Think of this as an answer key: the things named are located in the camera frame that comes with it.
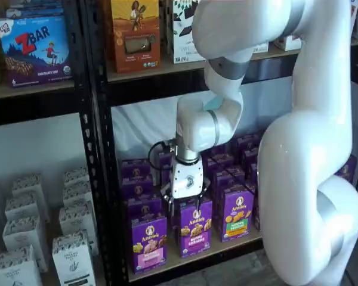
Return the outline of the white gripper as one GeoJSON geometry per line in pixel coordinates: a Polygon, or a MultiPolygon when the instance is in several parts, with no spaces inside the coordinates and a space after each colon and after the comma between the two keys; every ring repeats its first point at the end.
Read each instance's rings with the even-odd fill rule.
{"type": "Polygon", "coordinates": [[[170,174],[170,183],[161,189],[161,197],[166,202],[167,214],[174,216],[174,201],[193,197],[196,195],[196,208],[200,210],[202,199],[205,196],[211,181],[203,177],[202,159],[186,163],[177,160],[174,157],[171,160],[172,172],[170,174]]]}

